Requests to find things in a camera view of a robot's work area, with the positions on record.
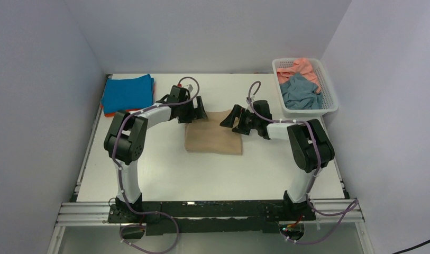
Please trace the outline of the beige t shirt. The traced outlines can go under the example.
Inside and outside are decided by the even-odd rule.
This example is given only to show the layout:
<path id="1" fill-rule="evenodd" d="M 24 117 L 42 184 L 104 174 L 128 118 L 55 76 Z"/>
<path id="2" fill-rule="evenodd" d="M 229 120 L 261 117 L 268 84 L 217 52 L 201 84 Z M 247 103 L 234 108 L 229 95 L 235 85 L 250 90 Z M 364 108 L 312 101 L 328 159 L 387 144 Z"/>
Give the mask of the beige t shirt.
<path id="1" fill-rule="evenodd" d="M 188 152 L 241 155 L 242 138 L 219 124 L 230 111 L 207 112 L 207 119 L 195 120 L 185 126 L 184 147 Z"/>

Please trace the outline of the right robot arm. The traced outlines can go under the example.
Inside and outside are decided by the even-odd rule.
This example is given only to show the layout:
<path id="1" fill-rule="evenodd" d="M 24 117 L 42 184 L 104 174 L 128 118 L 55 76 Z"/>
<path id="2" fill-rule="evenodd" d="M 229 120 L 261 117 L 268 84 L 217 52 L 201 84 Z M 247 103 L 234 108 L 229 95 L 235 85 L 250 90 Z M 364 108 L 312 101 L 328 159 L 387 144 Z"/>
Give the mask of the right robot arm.
<path id="1" fill-rule="evenodd" d="M 234 105 L 221 127 L 249 135 L 251 130 L 265 140 L 288 141 L 299 171 L 285 191 L 282 213 L 289 220 L 301 215 L 303 208 L 312 207 L 310 193 L 320 171 L 335 157 L 334 148 L 317 119 L 309 121 L 273 120 L 266 100 L 251 101 L 249 108 Z"/>

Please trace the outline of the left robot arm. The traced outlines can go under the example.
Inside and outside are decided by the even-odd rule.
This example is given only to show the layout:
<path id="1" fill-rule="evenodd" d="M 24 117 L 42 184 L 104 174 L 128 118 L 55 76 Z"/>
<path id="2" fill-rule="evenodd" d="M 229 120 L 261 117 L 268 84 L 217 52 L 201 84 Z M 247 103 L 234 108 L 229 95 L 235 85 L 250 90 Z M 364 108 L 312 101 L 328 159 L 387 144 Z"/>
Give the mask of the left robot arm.
<path id="1" fill-rule="evenodd" d="M 187 124 L 207 118 L 202 97 L 191 95 L 189 86 L 179 85 L 172 86 L 168 95 L 136 113 L 116 112 L 104 140 L 104 149 L 117 171 L 115 203 L 127 221 L 136 222 L 143 213 L 138 161 L 144 152 L 148 129 L 174 119 Z"/>

